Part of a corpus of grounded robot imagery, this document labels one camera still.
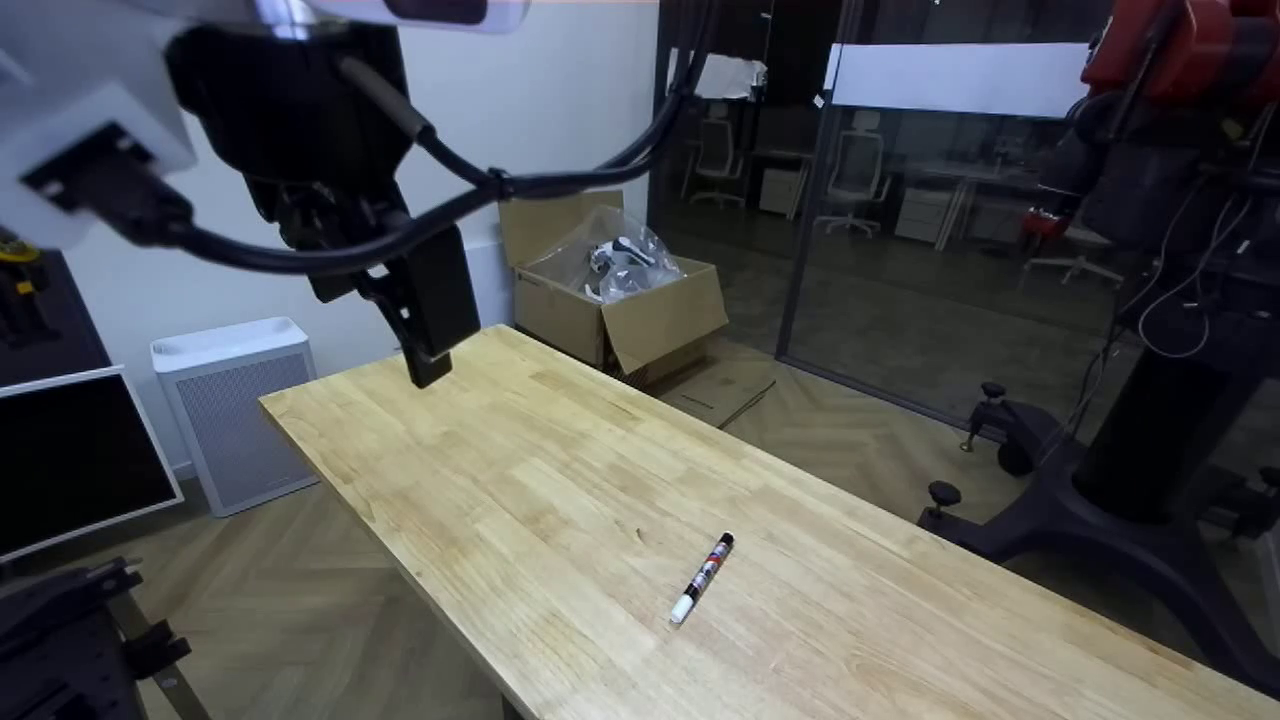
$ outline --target marker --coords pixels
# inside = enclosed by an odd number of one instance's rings
[[[712,587],[719,564],[729,559],[732,552],[732,537],[723,533],[716,542],[716,549],[709,552],[709,559],[697,567],[697,577],[686,581],[686,587],[680,592],[680,600],[670,603],[670,630],[680,630],[686,620],[686,613],[697,608],[697,600]]]

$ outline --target white radiator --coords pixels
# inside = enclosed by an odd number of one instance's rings
[[[308,335],[291,319],[164,335],[153,344],[153,369],[214,515],[315,485],[261,408],[261,395],[315,376]]]

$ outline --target black cable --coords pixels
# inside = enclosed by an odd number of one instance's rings
[[[693,87],[701,80],[701,68],[709,65],[712,10],[716,10],[716,0],[693,3],[686,27],[693,27],[693,37],[701,37],[701,45],[693,58],[680,51],[680,58],[686,58],[686,65],[667,83],[667,100],[656,114],[656,121],[632,146],[623,146],[623,153],[615,153],[613,161],[603,161],[590,172],[540,172],[540,178],[478,172],[458,153],[452,153],[415,109],[403,114],[403,105],[391,100],[398,92],[389,98],[367,75],[349,71],[349,75],[359,75],[355,87],[364,87],[367,98],[379,98],[374,105],[391,117],[394,127],[415,133],[415,146],[425,153],[432,153],[446,172],[465,178],[473,190],[412,217],[403,229],[394,229],[379,241],[367,241],[367,245],[350,245],[350,249],[323,249],[323,254],[261,249],[261,245],[238,245],[238,241],[214,235],[197,226],[172,229],[172,232],[164,232],[164,241],[199,257],[199,260],[211,260],[211,263],[230,263],[230,268],[251,268],[251,271],[282,271],[282,277],[338,277],[338,271],[364,271],[373,263],[408,257],[412,249],[421,249],[425,241],[438,235],[446,226],[456,226],[458,217],[467,217],[491,200],[569,198],[569,193],[583,193],[597,184],[618,184],[618,180],[645,178],[649,161],[650,161],[650,146],[670,133],[670,121],[680,117],[682,100],[693,98]]]

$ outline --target robotic arm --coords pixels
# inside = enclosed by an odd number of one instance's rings
[[[187,0],[182,22],[156,17],[177,0],[131,3],[0,10],[0,226],[56,249],[96,217],[137,245],[308,277],[321,302],[359,292],[398,335],[415,383],[442,376],[446,347],[476,334],[456,221],[507,198],[639,178],[697,87],[703,47],[693,51],[693,37],[712,22],[712,0],[693,3],[667,105],[623,153],[583,172],[507,178],[452,153],[403,100],[398,45],[379,25],[507,31],[529,0]],[[50,47],[50,27],[81,51]],[[158,180],[187,161],[177,105],[245,172],[291,254],[203,232]],[[391,180],[408,149],[473,190],[408,217]]]

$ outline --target wooden table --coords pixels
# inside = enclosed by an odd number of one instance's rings
[[[1280,713],[507,329],[452,362],[264,403],[529,717]]]

